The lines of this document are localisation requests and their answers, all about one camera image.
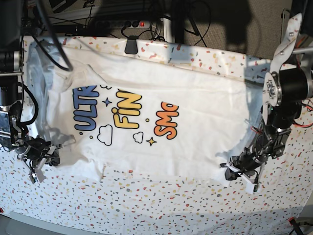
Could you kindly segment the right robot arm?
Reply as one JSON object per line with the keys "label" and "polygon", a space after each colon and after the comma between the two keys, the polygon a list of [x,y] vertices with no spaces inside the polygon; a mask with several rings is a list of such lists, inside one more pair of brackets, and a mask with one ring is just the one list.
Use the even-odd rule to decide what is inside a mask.
{"label": "right robot arm", "polygon": [[73,66],[58,41],[49,20],[43,1],[36,1],[42,22],[64,60],[61,66],[44,49],[34,34],[34,27],[28,25],[27,2],[25,0],[2,0],[0,2],[0,145],[7,152],[15,152],[29,170],[32,183],[42,182],[45,176],[43,166],[56,166],[60,158],[57,146],[40,136],[29,135],[28,126],[39,114],[39,105],[23,81],[23,37],[32,36],[44,55],[58,68],[72,71]]}

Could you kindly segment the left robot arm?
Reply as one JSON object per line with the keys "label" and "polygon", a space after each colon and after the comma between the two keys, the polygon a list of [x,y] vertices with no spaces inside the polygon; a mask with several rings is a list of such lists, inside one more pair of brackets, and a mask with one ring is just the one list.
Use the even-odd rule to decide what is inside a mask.
{"label": "left robot arm", "polygon": [[305,107],[303,101],[313,96],[313,47],[296,47],[307,13],[302,11],[289,19],[274,53],[263,85],[262,118],[259,126],[252,128],[256,136],[240,155],[220,165],[226,169],[226,180],[245,180],[248,193],[260,191],[267,160],[283,155],[291,126]]}

